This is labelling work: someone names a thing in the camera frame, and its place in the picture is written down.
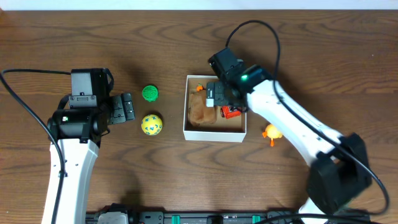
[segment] box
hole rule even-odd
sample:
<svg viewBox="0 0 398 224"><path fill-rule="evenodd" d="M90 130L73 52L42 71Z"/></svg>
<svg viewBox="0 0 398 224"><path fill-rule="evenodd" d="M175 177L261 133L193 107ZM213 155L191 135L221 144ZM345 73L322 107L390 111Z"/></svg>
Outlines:
<svg viewBox="0 0 398 224"><path fill-rule="evenodd" d="M185 106L183 133L185 140L191 141L223 141L242 142L246 135L246 113L241 116L226 119L221 117L220 107L217 108L217 121L214 124L201 124L192 126L188 121L189 96L196 92L196 87L201 84L206 89L208 82L218 81L217 76L188 75L185 87Z"/></svg>

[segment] white wall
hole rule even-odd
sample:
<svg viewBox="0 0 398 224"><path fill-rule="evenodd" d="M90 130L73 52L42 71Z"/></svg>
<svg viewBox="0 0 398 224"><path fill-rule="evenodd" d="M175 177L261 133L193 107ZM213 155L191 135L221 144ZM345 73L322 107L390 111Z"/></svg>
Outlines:
<svg viewBox="0 0 398 224"><path fill-rule="evenodd" d="M398 9L398 0L0 0L3 10Z"/></svg>

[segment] green object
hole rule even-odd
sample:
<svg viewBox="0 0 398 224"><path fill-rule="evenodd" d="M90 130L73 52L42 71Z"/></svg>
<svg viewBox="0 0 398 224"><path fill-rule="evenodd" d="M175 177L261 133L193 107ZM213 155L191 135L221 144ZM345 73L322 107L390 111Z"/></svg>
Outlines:
<svg viewBox="0 0 398 224"><path fill-rule="evenodd" d="M172 216L172 224L180 224L180 216L179 215Z"/></svg>
<svg viewBox="0 0 398 224"><path fill-rule="evenodd" d="M248 75L242 75L241 79L242 81L246 81L248 79Z"/></svg>
<svg viewBox="0 0 398 224"><path fill-rule="evenodd" d="M259 215L253 215L252 220L253 220L253 224L255 224L255 223L261 221L261 217Z"/></svg>
<svg viewBox="0 0 398 224"><path fill-rule="evenodd" d="M157 91L156 87L153 85L147 85L142 90L142 97L149 102L153 102L159 96L159 92Z"/></svg>

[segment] yellow toy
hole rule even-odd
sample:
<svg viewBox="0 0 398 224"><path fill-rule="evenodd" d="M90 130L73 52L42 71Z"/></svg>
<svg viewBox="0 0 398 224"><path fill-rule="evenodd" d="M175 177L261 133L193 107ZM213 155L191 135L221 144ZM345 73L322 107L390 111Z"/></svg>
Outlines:
<svg viewBox="0 0 398 224"><path fill-rule="evenodd" d="M276 129L276 127L273 124L269 124L266 127L266 131L264 131L262 133L262 137L266 138L266 137L271 138L271 147L274 146L274 138L281 138L283 135L280 131L278 131L278 129Z"/></svg>
<svg viewBox="0 0 398 224"><path fill-rule="evenodd" d="M149 114L144 117L141 121L141 128L147 135L157 135L160 133L163 127L163 122L160 117Z"/></svg>

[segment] yellow ball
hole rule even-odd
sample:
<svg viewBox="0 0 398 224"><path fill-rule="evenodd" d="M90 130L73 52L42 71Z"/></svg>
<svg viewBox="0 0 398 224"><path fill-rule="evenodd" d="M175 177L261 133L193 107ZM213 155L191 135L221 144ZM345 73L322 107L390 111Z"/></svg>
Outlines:
<svg viewBox="0 0 398 224"><path fill-rule="evenodd" d="M163 122L160 117L150 114L144 117L141 121L141 128L147 135L157 135L163 127Z"/></svg>

